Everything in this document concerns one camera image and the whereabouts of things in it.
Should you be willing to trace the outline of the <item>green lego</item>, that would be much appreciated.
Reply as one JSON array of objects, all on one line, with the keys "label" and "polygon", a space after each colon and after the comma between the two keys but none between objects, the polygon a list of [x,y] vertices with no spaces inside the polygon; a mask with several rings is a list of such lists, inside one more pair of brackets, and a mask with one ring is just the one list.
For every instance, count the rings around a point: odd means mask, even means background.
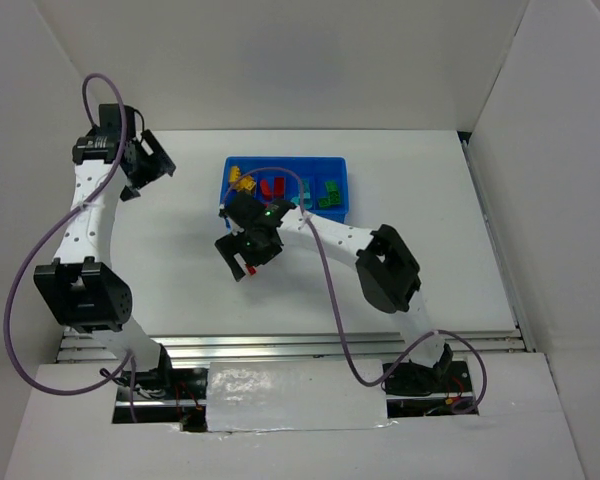
[{"label": "green lego", "polygon": [[341,194],[338,190],[331,190],[328,193],[328,199],[331,206],[337,206],[342,203]]}]

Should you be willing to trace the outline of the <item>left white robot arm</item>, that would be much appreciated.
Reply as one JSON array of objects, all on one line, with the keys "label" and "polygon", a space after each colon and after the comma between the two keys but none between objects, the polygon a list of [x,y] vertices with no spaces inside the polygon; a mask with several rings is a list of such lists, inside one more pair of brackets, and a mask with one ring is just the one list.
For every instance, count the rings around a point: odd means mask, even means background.
[{"label": "left white robot arm", "polygon": [[175,165],[142,114],[132,106],[102,104],[99,122],[72,149],[76,215],[67,223],[50,263],[34,270],[34,283],[56,321],[98,341],[117,359],[132,353],[136,365],[123,380],[147,391],[173,383],[166,349],[132,316],[130,286],[114,272],[111,239],[116,209]]}]

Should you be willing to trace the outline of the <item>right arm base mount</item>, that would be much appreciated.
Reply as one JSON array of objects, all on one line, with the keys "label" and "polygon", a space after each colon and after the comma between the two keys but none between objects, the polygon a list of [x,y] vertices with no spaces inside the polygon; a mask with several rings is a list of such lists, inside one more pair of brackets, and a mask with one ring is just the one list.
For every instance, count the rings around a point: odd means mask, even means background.
[{"label": "right arm base mount", "polygon": [[454,360],[438,380],[403,363],[381,384],[390,419],[450,416],[472,407],[474,390],[465,361]]}]

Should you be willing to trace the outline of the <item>red yellow lego cluster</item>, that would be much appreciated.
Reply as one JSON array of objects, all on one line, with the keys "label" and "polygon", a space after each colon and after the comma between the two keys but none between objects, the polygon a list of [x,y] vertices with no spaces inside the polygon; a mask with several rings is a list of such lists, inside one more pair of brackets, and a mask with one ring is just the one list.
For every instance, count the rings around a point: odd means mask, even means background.
[{"label": "red yellow lego cluster", "polygon": [[241,176],[240,168],[238,166],[231,166],[229,169],[228,182],[234,183],[239,179],[240,176]]}]

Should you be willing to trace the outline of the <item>teal long lego brick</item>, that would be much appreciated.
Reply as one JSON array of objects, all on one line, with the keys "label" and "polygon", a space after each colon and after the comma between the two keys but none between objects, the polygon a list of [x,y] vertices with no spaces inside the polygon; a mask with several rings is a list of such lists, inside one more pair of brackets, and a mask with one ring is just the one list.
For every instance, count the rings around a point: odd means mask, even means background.
[{"label": "teal long lego brick", "polygon": [[311,182],[308,178],[302,178],[302,200],[301,204],[305,209],[311,209],[313,207],[314,197],[311,190]]}]

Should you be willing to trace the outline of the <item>red tall lego brick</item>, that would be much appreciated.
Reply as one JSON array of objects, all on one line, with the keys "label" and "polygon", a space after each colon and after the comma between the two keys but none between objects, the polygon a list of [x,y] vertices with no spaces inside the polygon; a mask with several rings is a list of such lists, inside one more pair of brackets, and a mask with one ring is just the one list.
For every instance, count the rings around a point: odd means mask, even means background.
[{"label": "red tall lego brick", "polygon": [[262,200],[265,203],[271,202],[274,198],[274,190],[271,188],[267,179],[261,179],[259,182],[259,191]]}]

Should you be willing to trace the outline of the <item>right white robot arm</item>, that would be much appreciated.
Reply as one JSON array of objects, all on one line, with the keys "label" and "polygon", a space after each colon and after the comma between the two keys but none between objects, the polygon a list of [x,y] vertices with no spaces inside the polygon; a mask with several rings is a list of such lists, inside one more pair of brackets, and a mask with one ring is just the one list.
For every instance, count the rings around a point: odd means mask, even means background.
[{"label": "right white robot arm", "polygon": [[291,201],[263,204],[238,193],[220,206],[219,215],[230,226],[216,249],[235,280],[249,268],[263,266],[289,246],[316,252],[324,267],[335,260],[350,267],[364,299],[391,316],[407,347],[376,380],[358,370],[354,378],[366,387],[385,382],[399,366],[427,383],[438,383],[452,362],[452,350],[433,329],[421,294],[420,266],[399,233],[383,224],[357,228],[313,214]]}]

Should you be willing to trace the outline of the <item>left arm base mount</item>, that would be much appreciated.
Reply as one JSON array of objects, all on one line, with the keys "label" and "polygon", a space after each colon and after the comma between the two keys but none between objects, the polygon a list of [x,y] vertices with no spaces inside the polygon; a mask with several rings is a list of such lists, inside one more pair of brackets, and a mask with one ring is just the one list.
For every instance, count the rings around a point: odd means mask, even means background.
[{"label": "left arm base mount", "polygon": [[144,387],[137,375],[134,390],[128,386],[129,378],[116,379],[112,423],[173,424],[184,432],[206,432],[209,370],[176,369],[171,374],[164,387]]}]

